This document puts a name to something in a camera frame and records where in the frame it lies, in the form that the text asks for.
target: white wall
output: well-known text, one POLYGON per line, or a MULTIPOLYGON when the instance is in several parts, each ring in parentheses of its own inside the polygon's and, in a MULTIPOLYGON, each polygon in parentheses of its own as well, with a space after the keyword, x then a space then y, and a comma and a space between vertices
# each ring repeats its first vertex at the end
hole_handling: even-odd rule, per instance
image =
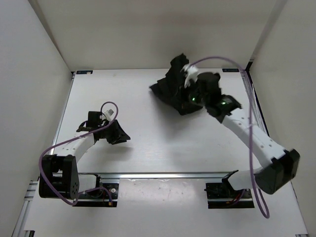
POLYGON ((315 9, 315 0, 289 0, 251 67, 271 136, 301 154, 293 186, 312 236, 316 236, 315 9))
MULTIPOLYGON (((246 67, 276 2, 30 1, 38 1, 72 71, 169 68, 170 59, 182 52, 190 60, 227 56, 246 67)), ((200 67, 227 65, 211 60, 200 67)))
POLYGON ((0 1, 0 233, 11 236, 41 151, 54 137, 71 73, 30 4, 0 1))

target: white panel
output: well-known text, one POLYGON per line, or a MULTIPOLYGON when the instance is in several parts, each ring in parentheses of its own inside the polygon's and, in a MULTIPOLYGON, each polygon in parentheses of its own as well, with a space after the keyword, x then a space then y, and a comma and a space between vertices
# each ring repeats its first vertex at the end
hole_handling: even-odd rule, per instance
POLYGON ((316 236, 316 1, 289 0, 251 68, 269 132, 301 154, 293 180, 311 235, 316 236))
MULTIPOLYGON (((105 139, 98 141, 78 162, 79 172, 249 169, 248 148, 206 110, 180 116, 151 93, 149 86, 167 71, 96 70, 90 75, 75 76, 58 142, 72 138, 78 126, 87 120, 88 111, 98 111, 108 100, 117 103, 118 121, 131 137, 127 143, 118 145, 109 145, 105 139)), ((248 111, 240 73, 222 73, 221 69, 204 71, 220 72, 223 93, 235 97, 248 111)))
POLYGON ((71 74, 25 0, 0 1, 0 233, 11 236, 71 74))
POLYGON ((265 195, 271 218, 259 208, 208 209, 201 179, 121 179, 116 208, 71 207, 33 199, 26 230, 35 237, 294 237, 306 233, 293 189, 265 195))
MULTIPOLYGON (((227 56, 247 65, 276 0, 38 0, 71 70, 167 68, 227 56)), ((209 61, 205 67, 227 66, 209 61)))

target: white table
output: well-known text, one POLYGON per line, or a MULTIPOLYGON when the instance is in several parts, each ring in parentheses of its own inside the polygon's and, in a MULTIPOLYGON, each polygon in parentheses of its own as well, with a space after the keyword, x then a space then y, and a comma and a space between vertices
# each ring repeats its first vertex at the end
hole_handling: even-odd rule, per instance
MULTIPOLYGON (((78 163, 79 172, 164 173, 248 169, 247 147, 205 110, 180 116, 159 101, 149 86, 167 69, 96 70, 76 75, 58 135, 75 134, 105 101, 119 108, 118 121, 131 137, 111 146, 98 141, 78 163)), ((220 72, 221 69, 204 71, 220 72)), ((246 111, 248 98, 240 73, 221 73, 223 93, 246 111)), ((121 179, 117 208, 70 207, 35 195, 25 230, 37 236, 278 236, 306 234, 291 184, 265 195, 271 212, 207 209, 204 179, 121 179)))

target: white tabletop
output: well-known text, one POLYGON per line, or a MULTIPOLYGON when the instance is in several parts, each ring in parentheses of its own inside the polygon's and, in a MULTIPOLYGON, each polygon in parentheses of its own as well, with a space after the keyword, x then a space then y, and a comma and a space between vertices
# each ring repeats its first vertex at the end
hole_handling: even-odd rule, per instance
MULTIPOLYGON (((205 110, 180 116, 155 98, 149 85, 157 70, 101 70, 76 75, 58 142, 71 138, 88 111, 105 101, 119 107, 118 121, 131 140, 98 141, 79 161, 79 172, 219 172, 248 169, 247 147, 205 110)), ((221 73, 223 93, 245 110, 248 99, 239 73, 221 73)), ((291 184, 264 195, 271 218, 251 209, 207 209, 203 179, 120 179, 117 208, 70 207, 34 197, 25 230, 35 237, 291 237, 306 228, 291 184)))

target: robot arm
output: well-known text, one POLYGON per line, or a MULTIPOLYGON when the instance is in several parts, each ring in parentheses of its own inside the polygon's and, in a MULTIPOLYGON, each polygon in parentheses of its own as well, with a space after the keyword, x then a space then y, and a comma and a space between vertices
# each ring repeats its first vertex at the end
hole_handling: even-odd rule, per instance
MULTIPOLYGON (((76 137, 108 125, 112 121, 111 115, 113 113, 112 110, 108 110, 104 114, 90 111, 88 120, 79 126, 76 137)), ((78 175, 77 171, 77 163, 81 157, 99 139, 107 139, 108 143, 114 145, 126 142, 130 140, 130 137, 122 130, 119 122, 115 120, 108 128, 102 131, 91 133, 86 137, 68 143, 58 154, 45 155, 43 157, 42 167, 45 175, 63 197, 75 199, 78 193, 100 186, 100 178, 97 175, 78 175)), ((39 180, 39 195, 42 198, 57 197, 42 176, 40 176, 39 180)))
MULTIPOLYGON (((207 112, 231 130, 249 146, 248 117, 241 104, 232 96, 221 93, 219 74, 197 73, 195 66, 186 65, 183 94, 195 105, 204 106, 207 112)), ((258 188, 268 194, 275 193, 296 175, 300 155, 296 150, 287 151, 273 141, 257 125, 253 125, 253 153, 261 168, 254 171, 258 188)), ((251 189, 250 171, 234 171, 223 178, 228 189, 251 189)))

